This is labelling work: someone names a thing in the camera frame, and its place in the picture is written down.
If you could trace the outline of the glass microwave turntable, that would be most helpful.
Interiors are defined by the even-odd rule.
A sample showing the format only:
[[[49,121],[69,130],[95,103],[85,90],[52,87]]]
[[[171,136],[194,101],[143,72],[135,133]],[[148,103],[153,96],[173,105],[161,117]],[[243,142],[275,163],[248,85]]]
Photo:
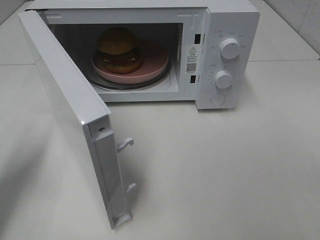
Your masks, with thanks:
[[[161,82],[170,74],[170,70],[171,70],[171,63],[169,63],[165,67],[164,71],[157,77],[145,82],[130,83],[130,84],[116,83],[116,82],[112,82],[110,80],[104,79],[93,69],[93,67],[91,67],[91,70],[87,71],[87,75],[85,75],[85,77],[90,83],[108,91],[129,91],[129,90],[140,90],[142,88],[150,87]]]

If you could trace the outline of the burger with sesame bun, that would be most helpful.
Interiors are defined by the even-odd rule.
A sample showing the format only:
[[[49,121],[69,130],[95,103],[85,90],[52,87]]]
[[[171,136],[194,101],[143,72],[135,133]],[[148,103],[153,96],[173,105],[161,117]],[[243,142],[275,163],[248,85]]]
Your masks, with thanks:
[[[108,28],[97,42],[97,55],[107,71],[128,74],[143,64],[139,41],[135,34],[123,27]]]

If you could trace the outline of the white upper microwave knob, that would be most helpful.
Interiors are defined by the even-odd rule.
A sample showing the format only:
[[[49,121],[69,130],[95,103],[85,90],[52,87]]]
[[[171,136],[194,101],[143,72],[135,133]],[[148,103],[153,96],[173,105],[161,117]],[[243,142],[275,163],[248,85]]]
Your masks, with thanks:
[[[233,36],[227,37],[219,45],[221,56],[227,60],[236,58],[240,54],[240,49],[240,41]]]

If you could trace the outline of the white microwave knob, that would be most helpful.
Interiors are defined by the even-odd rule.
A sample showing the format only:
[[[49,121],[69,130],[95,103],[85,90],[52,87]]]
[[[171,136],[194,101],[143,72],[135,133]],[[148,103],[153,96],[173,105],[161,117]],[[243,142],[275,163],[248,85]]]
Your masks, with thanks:
[[[232,75],[226,70],[221,70],[217,72],[214,75],[213,80],[214,80],[215,86],[218,89],[227,89],[233,83]]]
[[[240,41],[233,36],[227,37],[219,45],[221,56],[227,60],[236,58],[240,54],[240,49]]]

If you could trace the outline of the pink round plate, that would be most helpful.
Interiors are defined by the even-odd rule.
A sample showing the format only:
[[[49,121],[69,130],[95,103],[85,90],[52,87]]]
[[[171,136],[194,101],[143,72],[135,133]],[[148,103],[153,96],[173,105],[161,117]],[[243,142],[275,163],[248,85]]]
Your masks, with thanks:
[[[169,64],[169,54],[166,48],[157,42],[140,39],[139,49],[143,63],[139,69],[133,72],[120,74],[108,71],[97,52],[91,58],[92,66],[100,77],[118,84],[139,84],[160,76]]]

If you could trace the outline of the white lower microwave knob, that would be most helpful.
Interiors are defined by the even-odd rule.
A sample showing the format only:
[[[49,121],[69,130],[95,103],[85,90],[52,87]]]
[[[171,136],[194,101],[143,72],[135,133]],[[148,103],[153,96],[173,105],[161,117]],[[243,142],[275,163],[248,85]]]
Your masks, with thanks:
[[[213,80],[214,80],[215,86],[218,89],[227,89],[233,83],[232,75],[226,70],[221,70],[217,72],[214,75]]]

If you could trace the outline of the white microwave oven body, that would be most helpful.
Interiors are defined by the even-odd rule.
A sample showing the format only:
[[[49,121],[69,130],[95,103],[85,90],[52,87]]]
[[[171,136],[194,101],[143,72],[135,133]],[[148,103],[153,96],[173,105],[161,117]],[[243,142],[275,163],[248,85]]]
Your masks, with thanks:
[[[194,101],[198,109],[236,106],[260,18],[248,0],[36,0],[26,11],[43,15],[85,78],[98,38],[108,28],[129,29],[167,49],[171,70],[155,85],[120,91],[88,81],[104,102]],[[228,37],[240,41],[234,59],[220,53],[220,43]],[[219,71],[232,75],[230,87],[216,87]],[[211,104],[215,94],[225,95],[224,105]]]

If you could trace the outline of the white round door button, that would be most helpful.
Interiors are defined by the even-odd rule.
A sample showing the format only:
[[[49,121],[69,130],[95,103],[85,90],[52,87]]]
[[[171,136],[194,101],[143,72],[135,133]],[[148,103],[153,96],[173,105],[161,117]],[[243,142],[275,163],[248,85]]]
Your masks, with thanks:
[[[226,101],[226,96],[224,94],[218,93],[210,98],[210,103],[215,106],[223,106]]]

